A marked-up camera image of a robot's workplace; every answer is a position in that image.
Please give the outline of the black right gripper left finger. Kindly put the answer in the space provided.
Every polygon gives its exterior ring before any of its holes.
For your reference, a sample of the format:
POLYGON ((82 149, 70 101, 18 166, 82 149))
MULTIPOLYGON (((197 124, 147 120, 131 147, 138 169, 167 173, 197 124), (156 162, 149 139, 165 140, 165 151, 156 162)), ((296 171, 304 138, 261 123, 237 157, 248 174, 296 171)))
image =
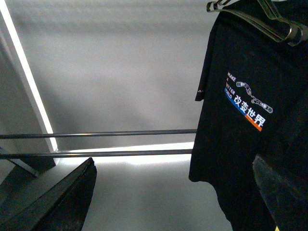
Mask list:
POLYGON ((50 190, 0 225, 2 231, 80 231, 91 204, 97 169, 90 157, 50 190))

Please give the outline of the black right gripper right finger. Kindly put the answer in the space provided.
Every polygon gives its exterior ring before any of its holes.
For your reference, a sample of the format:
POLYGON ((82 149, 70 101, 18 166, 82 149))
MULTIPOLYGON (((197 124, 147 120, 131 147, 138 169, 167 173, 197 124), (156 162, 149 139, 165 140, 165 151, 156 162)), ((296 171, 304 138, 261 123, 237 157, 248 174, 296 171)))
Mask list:
POLYGON ((261 197, 277 228, 281 231, 306 231, 308 182, 259 155, 253 161, 253 172, 261 197))

